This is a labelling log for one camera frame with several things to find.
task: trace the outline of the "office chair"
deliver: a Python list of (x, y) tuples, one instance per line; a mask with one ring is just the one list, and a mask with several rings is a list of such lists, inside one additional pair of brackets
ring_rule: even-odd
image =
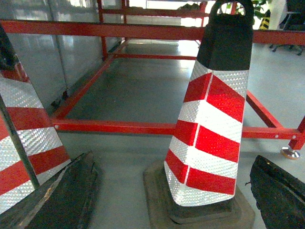
[[(290, 31), (305, 31), (305, 0), (287, 0), (287, 15), (285, 19), (279, 24), (281, 30)], [(270, 45), (270, 49), (273, 52), (276, 51), (278, 47), (285, 45)], [(293, 47), (299, 49), (298, 56), (302, 55), (304, 47), (302, 45), (290, 45), (289, 49), (292, 50)]]

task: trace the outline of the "black rubber base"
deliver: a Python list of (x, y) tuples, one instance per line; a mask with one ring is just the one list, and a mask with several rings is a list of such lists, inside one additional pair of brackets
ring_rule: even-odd
[(153, 229), (251, 229), (255, 213), (236, 187), (232, 200), (199, 207), (177, 205), (169, 191), (163, 161), (144, 172), (148, 212)]

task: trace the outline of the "yellow and black stripe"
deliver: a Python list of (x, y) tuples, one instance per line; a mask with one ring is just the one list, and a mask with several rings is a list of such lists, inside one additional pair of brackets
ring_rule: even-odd
[(267, 10), (267, 12), (265, 13), (265, 15), (263, 17), (259, 30), (269, 29), (270, 16), (271, 16), (271, 12), (270, 12), (270, 10)]

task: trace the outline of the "red metal frame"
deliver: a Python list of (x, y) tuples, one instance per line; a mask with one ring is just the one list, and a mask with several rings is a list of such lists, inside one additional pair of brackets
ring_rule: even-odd
[[(98, 5), (98, 9), (102, 9), (103, 8), (102, 0), (97, 0), (97, 5)], [(103, 13), (100, 11), (99, 11), (99, 19), (100, 19), (100, 23), (104, 23), (104, 16), (103, 16)], [(102, 54), (103, 54), (103, 61), (104, 61), (108, 57), (106, 38), (102, 36), (101, 41), (102, 41)]]
[(161, 10), (161, 9), (128, 9), (123, 8), (122, 10), (102, 10), (99, 12), (107, 14), (122, 14), (122, 15), (133, 15), (133, 16), (155, 16), (155, 17), (181, 17), (181, 18), (202, 18), (208, 17), (209, 14), (201, 11), (190, 11), (190, 10)]
[[(204, 28), (181, 27), (181, 26), (159, 26), (159, 25), (132, 25), (132, 24), (107, 24), (102, 23), (102, 14), (110, 12), (102, 9), (102, 2), (99, 2), (100, 24), (79, 23), (79, 22), (52, 22), (52, 21), (8, 21), (0, 20), (7, 33), (30, 33), (50, 35), (80, 35), (105, 37), (132, 37), (141, 39), (162, 39), (162, 40), (201, 40), (204, 36)], [(128, 0), (122, 0), (122, 10), (117, 13), (126, 15), (135, 11), (127, 9)], [(139, 14), (158, 13), (149, 10), (137, 10)], [(294, 31), (255, 31), (254, 42), (276, 43), (276, 44), (299, 44), (305, 45), (305, 34)], [(74, 120), (65, 116), (86, 94), (98, 77), (110, 66), (115, 58), (151, 58), (151, 59), (173, 59), (173, 60), (194, 60), (192, 56), (168, 56), (168, 55), (146, 55), (126, 54), (121, 50), (128, 42), (122, 43), (115, 52), (108, 53), (100, 70), (89, 79), (83, 87), (66, 100), (52, 116), (55, 128), (63, 131), (85, 131), (85, 132), (111, 132), (129, 134), (157, 134), (172, 135), (175, 124), (167, 123), (138, 123), (138, 122), (117, 122), (117, 121), (95, 121), (95, 120)], [(274, 116), (250, 93), (247, 93), (247, 102), (259, 115), (268, 127), (243, 127), (242, 137), (245, 138), (266, 138), (266, 139), (289, 139), (292, 149), (299, 150), (305, 144), (305, 117), (297, 129), (284, 128)]]
[[(189, 41), (201, 41), (204, 36), (203, 27), (23, 20), (0, 20), (0, 23), (7, 33)], [(301, 31), (256, 30), (253, 41), (264, 44), (305, 45), (305, 33)]]

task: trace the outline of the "white reflective stripe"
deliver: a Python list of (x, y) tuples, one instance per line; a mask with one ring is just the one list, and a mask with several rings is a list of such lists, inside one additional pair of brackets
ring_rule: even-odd
[(237, 177), (238, 163), (208, 154), (194, 146), (188, 146), (174, 136), (170, 144), (170, 150), (180, 161), (191, 168), (223, 177), (234, 179)]
[(0, 141), (0, 171), (20, 161), (20, 157), (10, 136)]
[(218, 79), (231, 87), (243, 98), (247, 96), (249, 70), (246, 71), (213, 71)]
[(0, 94), (7, 107), (43, 108), (30, 83), (0, 77)]
[(178, 119), (198, 123), (232, 141), (241, 142), (243, 124), (205, 100), (183, 103)]
[(64, 163), (49, 169), (48, 171), (45, 171), (41, 174), (37, 175), (37, 179), (39, 181), (39, 184), (42, 185), (44, 182), (46, 182), (47, 180), (49, 180), (52, 176), (54, 176), (58, 171), (60, 171), (61, 169), (63, 169), (66, 165), (68, 165), (71, 162), (71, 160), (67, 160)]
[(54, 127), (17, 131), (28, 156), (62, 146)]
[(202, 64), (200, 64), (198, 62), (198, 60), (196, 60), (194, 68), (193, 68), (193, 72), (192, 72), (192, 75), (191, 75), (191, 78), (190, 78), (190, 81), (192, 81), (194, 79), (197, 79), (198, 77), (200, 77), (202, 75), (205, 75), (207, 73), (211, 73), (211, 72), (212, 72), (212, 70), (204, 67)]
[(13, 207), (19, 201), (23, 200), (27, 197), (32, 191), (34, 191), (34, 187), (31, 181), (27, 181), (24, 184), (8, 191), (0, 196), (0, 214), (9, 208)]
[(164, 168), (173, 199), (181, 206), (194, 207), (208, 205), (234, 197), (234, 195), (202, 191), (196, 188), (187, 187), (178, 181), (166, 162), (164, 162)]
[(213, 73), (220, 80), (222, 80), (225, 84), (227, 84), (237, 93), (239, 93), (243, 98), (246, 97), (249, 70), (215, 71), (215, 70), (208, 69), (207, 67), (203, 66), (196, 60), (190, 81), (197, 79), (198, 77), (205, 75), (207, 73)]

